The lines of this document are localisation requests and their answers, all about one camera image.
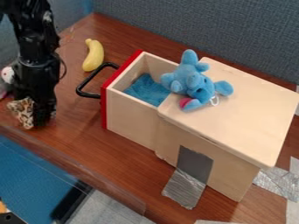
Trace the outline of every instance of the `yellow banana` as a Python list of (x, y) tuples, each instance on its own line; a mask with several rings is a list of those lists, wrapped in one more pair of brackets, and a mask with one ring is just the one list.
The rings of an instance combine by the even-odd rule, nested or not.
[(88, 38), (86, 44), (89, 48), (89, 53), (83, 62), (83, 70), (85, 72), (91, 72), (95, 68), (101, 65), (104, 60), (104, 48), (102, 44), (97, 40)]

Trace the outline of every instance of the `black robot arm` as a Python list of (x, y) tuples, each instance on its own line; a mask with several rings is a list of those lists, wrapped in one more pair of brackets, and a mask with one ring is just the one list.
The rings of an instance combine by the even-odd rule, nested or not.
[(43, 126), (56, 111), (55, 86), (59, 83), (61, 58), (55, 52), (55, 31), (47, 0), (0, 0), (0, 22), (6, 14), (14, 27), (19, 55), (12, 63), (15, 100), (34, 101), (34, 126)]

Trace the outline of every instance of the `blue stuffed toy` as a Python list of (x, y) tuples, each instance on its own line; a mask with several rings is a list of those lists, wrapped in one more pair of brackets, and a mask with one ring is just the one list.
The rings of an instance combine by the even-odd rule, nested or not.
[(212, 82), (203, 75), (209, 68), (208, 64), (198, 62), (198, 55), (193, 50), (186, 50), (177, 69), (173, 73), (163, 74), (161, 83), (173, 93), (191, 97), (180, 101), (180, 107), (184, 111), (200, 108), (208, 102), (214, 105), (213, 99), (218, 97), (217, 93), (231, 95), (233, 87), (227, 81)]

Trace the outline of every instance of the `leopard print toy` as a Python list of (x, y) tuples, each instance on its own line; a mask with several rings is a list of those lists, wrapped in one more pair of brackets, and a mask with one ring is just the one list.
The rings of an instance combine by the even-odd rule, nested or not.
[(33, 104), (34, 101), (30, 98), (24, 98), (19, 101), (11, 101), (7, 104), (7, 108), (13, 115), (22, 123), (27, 130), (34, 127), (33, 123)]

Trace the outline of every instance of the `drawer handle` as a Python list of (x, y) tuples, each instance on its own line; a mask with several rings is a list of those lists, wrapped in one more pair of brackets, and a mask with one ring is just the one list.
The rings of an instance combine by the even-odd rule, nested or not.
[(79, 84), (78, 87), (76, 87), (76, 93), (79, 96), (86, 97), (86, 98), (93, 98), (93, 99), (100, 99), (100, 94), (94, 94), (94, 93), (88, 93), (84, 92), (82, 89), (87, 85), (89, 81), (91, 81), (97, 74), (100, 73), (100, 71), (105, 67), (112, 67), (114, 69), (118, 69), (119, 66), (117, 66), (115, 63), (112, 62), (105, 62), (101, 64), (97, 69), (95, 69), (93, 72), (90, 73), (90, 75)]

